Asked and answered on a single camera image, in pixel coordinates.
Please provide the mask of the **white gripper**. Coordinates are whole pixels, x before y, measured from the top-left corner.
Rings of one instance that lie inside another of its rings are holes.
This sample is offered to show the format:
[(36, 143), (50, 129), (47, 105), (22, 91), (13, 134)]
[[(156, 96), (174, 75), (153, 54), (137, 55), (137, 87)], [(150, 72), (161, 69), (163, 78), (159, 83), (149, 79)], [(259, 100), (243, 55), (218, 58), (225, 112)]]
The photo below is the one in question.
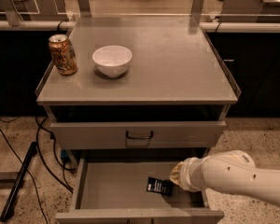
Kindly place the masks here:
[(205, 189), (202, 178), (202, 164), (202, 159), (187, 158), (172, 169), (170, 180), (186, 191), (202, 191)]

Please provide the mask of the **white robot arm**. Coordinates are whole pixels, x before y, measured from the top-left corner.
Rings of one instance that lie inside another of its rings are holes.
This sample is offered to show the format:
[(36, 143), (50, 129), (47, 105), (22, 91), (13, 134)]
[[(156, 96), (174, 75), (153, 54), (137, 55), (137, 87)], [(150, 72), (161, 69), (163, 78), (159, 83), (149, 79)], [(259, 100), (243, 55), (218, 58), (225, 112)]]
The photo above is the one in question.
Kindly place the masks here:
[(280, 170), (257, 168), (241, 150), (187, 158), (173, 168), (170, 180), (186, 191), (212, 189), (280, 207)]

